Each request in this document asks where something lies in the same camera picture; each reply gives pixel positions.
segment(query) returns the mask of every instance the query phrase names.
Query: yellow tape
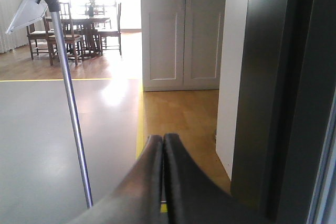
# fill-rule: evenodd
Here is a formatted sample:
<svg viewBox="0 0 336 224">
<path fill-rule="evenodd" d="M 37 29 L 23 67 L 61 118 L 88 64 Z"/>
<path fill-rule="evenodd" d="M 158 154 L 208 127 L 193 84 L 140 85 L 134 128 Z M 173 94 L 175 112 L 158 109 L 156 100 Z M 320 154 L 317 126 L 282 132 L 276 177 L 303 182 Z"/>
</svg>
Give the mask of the yellow tape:
<svg viewBox="0 0 336 224">
<path fill-rule="evenodd" d="M 167 204 L 161 204 L 160 212 L 168 212 Z"/>
<path fill-rule="evenodd" d="M 137 139 L 137 148 L 136 148 L 136 158 L 138 158 L 144 148 L 144 139 L 143 139 L 143 90 L 142 83 L 140 84 L 139 91 L 139 107 L 138 107 L 138 130 L 136 133 Z"/>
<path fill-rule="evenodd" d="M 128 80 L 137 80 L 137 78 L 127 78 Z M 73 81 L 92 81 L 92 80 L 113 80 L 113 78 L 82 78 L 72 79 Z M 25 82 L 25 81 L 63 81 L 63 79 L 41 79 L 41 80 L 0 80 L 0 82 Z"/>
</svg>

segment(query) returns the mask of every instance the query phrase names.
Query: metal pole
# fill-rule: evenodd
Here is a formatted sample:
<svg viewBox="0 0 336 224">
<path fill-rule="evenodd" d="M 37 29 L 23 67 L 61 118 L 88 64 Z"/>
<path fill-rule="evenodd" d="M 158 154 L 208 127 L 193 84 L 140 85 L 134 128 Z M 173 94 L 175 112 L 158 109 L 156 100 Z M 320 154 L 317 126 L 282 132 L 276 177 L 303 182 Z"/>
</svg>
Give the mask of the metal pole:
<svg viewBox="0 0 336 224">
<path fill-rule="evenodd" d="M 72 129 L 73 129 L 73 134 L 75 136 L 80 172 L 82 175 L 82 181 L 84 185 L 86 205 L 88 208 L 90 208 L 93 206 L 93 201 L 92 201 L 92 194 L 91 194 L 91 188 L 90 188 L 89 174 L 88 174 L 88 168 L 87 168 L 87 164 L 85 160 L 85 152 L 84 152 L 83 140 L 82 140 L 82 136 L 80 132 L 79 117 L 78 117 L 78 112 L 77 112 L 75 94 L 73 91 L 74 89 L 72 86 L 67 52 L 65 49 L 63 29 L 62 29 L 61 20 L 59 17 L 59 12 L 50 12 L 50 14 L 51 14 L 51 18 L 53 19 L 52 23 L 55 29 L 58 56 L 59 56 L 59 60 L 60 60 L 61 68 L 62 68 L 64 86 L 67 92 L 68 105 L 69 105 L 71 122 L 72 122 Z"/>
</svg>

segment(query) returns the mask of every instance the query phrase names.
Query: white door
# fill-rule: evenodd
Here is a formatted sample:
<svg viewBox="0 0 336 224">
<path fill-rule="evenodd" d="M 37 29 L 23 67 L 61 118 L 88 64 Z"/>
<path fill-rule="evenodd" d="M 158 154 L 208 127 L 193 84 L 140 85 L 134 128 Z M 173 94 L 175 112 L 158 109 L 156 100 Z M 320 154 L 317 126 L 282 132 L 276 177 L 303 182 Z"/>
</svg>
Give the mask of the white door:
<svg viewBox="0 0 336 224">
<path fill-rule="evenodd" d="M 218 88 L 225 0 L 186 0 L 184 82 Z"/>
<path fill-rule="evenodd" d="M 183 84 L 185 0 L 141 0 L 145 90 Z"/>
</svg>

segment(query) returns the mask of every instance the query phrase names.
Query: white curtain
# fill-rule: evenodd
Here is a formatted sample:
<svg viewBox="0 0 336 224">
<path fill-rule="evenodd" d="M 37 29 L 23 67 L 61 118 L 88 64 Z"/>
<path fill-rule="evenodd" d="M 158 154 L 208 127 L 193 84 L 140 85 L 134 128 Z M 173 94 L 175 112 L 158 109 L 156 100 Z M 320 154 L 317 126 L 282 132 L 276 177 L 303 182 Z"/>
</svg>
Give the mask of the white curtain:
<svg viewBox="0 0 336 224">
<path fill-rule="evenodd" d="M 26 29 L 5 34 L 21 0 L 0 0 L 0 53 L 28 43 Z"/>
</svg>

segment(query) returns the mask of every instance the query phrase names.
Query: white cabinet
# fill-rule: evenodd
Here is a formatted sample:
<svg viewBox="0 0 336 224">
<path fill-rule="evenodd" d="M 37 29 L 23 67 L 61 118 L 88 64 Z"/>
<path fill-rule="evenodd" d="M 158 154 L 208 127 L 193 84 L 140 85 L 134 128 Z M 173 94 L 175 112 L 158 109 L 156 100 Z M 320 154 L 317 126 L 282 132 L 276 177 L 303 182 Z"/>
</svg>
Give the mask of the white cabinet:
<svg viewBox="0 0 336 224">
<path fill-rule="evenodd" d="M 141 0 L 146 91 L 219 87 L 225 0 Z"/>
<path fill-rule="evenodd" d="M 226 0 L 216 151 L 231 179 L 248 0 Z"/>
</svg>

